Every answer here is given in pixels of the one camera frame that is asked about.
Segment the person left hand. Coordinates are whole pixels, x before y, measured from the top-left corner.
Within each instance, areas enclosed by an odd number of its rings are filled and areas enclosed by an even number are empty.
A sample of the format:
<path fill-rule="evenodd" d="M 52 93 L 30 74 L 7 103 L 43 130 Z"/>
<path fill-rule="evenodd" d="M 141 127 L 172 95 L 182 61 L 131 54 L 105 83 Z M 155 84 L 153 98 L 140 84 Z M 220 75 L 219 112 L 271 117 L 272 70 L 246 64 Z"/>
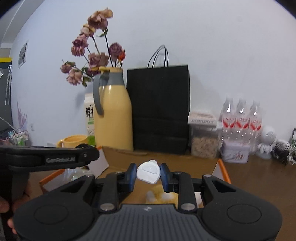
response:
<path fill-rule="evenodd" d="M 24 194 L 20 199 L 17 199 L 13 203 L 12 210 L 13 211 L 16 211 L 21 205 L 23 205 L 24 203 L 28 202 L 30 200 L 30 198 L 31 197 L 30 197 L 29 194 Z M 1 197 L 1 214 L 2 213 L 8 213 L 9 210 L 10 210 L 9 203 L 6 200 L 4 200 L 3 197 Z M 7 226 L 9 227 L 9 229 L 12 231 L 12 233 L 14 235 L 17 234 L 12 217 L 10 217 L 7 220 Z"/>

